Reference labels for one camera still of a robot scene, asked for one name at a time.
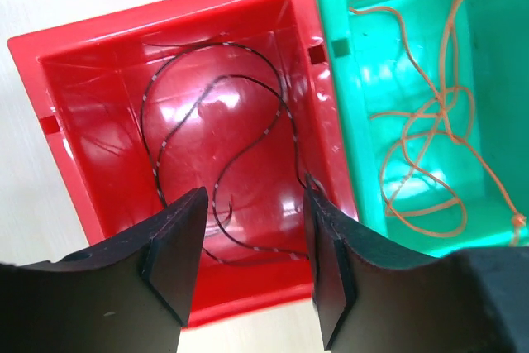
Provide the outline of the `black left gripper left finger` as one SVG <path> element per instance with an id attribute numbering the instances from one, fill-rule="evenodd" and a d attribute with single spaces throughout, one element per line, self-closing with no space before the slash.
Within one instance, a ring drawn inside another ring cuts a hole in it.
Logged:
<path id="1" fill-rule="evenodd" d="M 2 351 L 176 351 L 191 313 L 207 205 L 207 191 L 195 188 L 57 262 L 2 265 Z"/>

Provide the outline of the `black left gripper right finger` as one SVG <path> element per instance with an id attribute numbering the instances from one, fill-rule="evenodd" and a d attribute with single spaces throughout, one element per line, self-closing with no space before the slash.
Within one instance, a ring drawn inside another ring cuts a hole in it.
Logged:
<path id="1" fill-rule="evenodd" d="M 312 176 L 303 211 L 326 351 L 527 351 L 526 247 L 424 255 L 347 216 Z"/>

